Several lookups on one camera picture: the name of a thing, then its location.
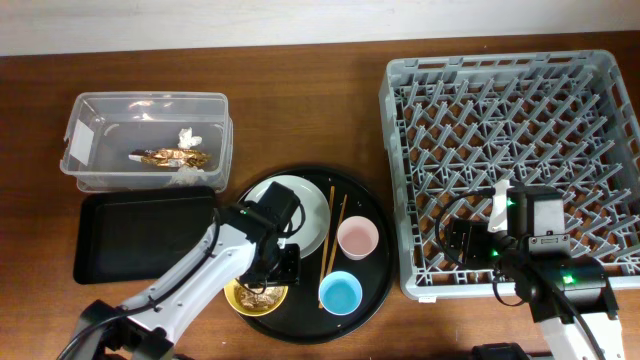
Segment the white plate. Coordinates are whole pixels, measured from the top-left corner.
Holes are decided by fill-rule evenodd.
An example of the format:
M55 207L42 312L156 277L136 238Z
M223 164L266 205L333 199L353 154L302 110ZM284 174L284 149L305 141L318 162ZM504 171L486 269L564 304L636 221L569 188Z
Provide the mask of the white plate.
M300 198L306 217L300 231L288 239L280 239L278 245L284 247L285 240L288 244L298 244L300 257L305 258L322 245L325 236L327 236L330 220L329 203L317 186L309 180L292 175L274 176L259 183L251 189L245 200L258 202L274 181L293 190ZM297 229L300 225L300 216L300 209L298 209L291 218L293 229Z

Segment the wooden chopstick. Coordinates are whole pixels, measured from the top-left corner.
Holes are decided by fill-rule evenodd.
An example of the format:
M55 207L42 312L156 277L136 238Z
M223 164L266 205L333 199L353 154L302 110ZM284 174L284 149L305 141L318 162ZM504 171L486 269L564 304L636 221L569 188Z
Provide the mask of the wooden chopstick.
M331 249L331 258L329 259L329 268L327 269L327 275L331 274L333 269L333 261L336 258L336 249L338 247L338 228L342 225L342 219L344 218L344 209L347 208L347 194L344 194L344 200L342 201L342 210L340 210L340 219L338 220L338 227L336 228L336 236L333 239L333 248Z
M335 195L336 187L331 187L331 194L329 195L329 229L327 229L327 236L324 238L324 249L322 250L322 268L320 269L320 282L324 279L324 269L327 266L327 252L329 251L329 234L331 233L331 216L333 214L333 196Z

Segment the wooden table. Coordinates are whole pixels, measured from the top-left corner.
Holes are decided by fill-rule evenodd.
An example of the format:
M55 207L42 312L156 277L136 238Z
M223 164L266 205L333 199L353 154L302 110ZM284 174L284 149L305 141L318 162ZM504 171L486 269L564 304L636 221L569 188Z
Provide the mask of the wooden table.
M95 299L116 305L146 281L82 286L71 276L80 203L59 169L75 97L86 91L222 92L234 121L223 202L270 172L320 163L360 177L391 210L378 89L394 58L608 49L640 109L640 32L199 49L0 58L0 348L4 359L51 359ZM619 291L628 359L640 357L640 291ZM223 296L177 350L213 358L393 358L467 353L474 345L548 347L527 307L493 298L418 304L396 284L362 328L324 345L296 346L253 331Z

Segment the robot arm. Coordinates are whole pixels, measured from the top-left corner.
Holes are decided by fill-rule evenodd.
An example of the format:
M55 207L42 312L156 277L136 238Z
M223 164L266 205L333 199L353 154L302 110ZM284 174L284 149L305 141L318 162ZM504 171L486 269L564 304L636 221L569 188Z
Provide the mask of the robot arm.
M562 194L502 180L491 191L469 195L492 196L489 221L453 219L445 248L461 255L462 265L493 267L498 276L515 282L516 295L529 303L555 359L624 359L618 305L607 273L594 258L571 257Z
M74 338L58 357L98 359L105 348L122 347L132 359L171 359L173 345L222 288L243 284L296 284L300 249L278 245L292 230L291 217L304 209L292 190L274 182L258 203L216 211L200 242L158 281L118 308L97 300L81 315Z
M149 297L160 297L175 286L205 255L206 248L213 241L213 228L214 225L211 225L200 243L158 281L124 301L122 306L138 308L145 305ZM163 329L165 338L176 343L214 296L228 282L249 270L255 251L256 244L248 241L245 233L230 225L223 225L213 253L189 280L154 309L128 318L149 331Z

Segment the plastic dish rack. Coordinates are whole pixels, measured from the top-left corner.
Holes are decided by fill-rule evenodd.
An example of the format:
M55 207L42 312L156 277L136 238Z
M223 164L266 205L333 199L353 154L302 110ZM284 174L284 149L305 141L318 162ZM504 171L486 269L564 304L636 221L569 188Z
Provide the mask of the plastic dish rack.
M610 53L393 60L380 111L409 298L493 296L491 270L446 261L434 219L451 196L501 179L560 189L572 256L597 258L614 289L640 287L640 129ZM491 200L449 213L488 221Z

